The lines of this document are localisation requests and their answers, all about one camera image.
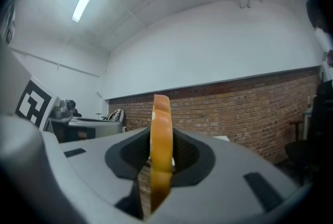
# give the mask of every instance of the black chair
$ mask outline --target black chair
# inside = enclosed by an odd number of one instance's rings
[[[313,99],[308,139],[298,140],[298,125],[301,121],[290,123],[296,127],[296,141],[286,144],[285,150],[296,166],[301,185],[304,184],[305,169],[312,165],[320,167],[329,153],[333,126],[332,113],[333,92],[323,93],[319,86],[317,96]]]

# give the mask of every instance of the orange object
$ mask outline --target orange object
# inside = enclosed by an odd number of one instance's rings
[[[170,193],[172,147],[172,122],[169,98],[163,95],[154,95],[150,131],[151,212],[154,212]]]

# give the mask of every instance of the yellow strip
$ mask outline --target yellow strip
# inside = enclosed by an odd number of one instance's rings
[[[154,212],[170,193],[172,146],[172,122],[169,98],[162,95],[154,95],[150,131],[151,212]]]

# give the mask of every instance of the orange plastic piece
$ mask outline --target orange plastic piece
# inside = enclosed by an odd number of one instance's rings
[[[150,131],[151,212],[154,212],[170,193],[172,148],[172,122],[169,98],[163,95],[154,95]]]

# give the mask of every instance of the brick wall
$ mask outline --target brick wall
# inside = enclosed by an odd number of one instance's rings
[[[289,122],[303,118],[318,75],[318,68],[304,69],[155,94],[170,98],[173,127],[206,136],[227,135],[277,163],[286,158],[284,145],[294,140]],[[150,126],[153,94],[111,99],[109,111],[125,111],[127,130]]]

